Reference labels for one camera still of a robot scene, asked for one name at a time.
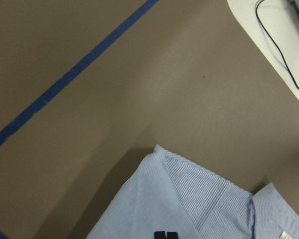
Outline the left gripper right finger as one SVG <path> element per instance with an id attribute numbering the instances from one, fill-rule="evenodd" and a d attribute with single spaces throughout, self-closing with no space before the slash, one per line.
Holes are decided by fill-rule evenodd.
<path id="1" fill-rule="evenodd" d="M 178 233 L 177 232 L 167 232 L 166 239 L 178 239 Z"/>

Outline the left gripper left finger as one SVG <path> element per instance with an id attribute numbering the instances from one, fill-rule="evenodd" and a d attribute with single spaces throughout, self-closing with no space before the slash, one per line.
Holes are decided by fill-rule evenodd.
<path id="1" fill-rule="evenodd" d="M 166 239 L 165 231 L 154 232 L 154 239 Z"/>

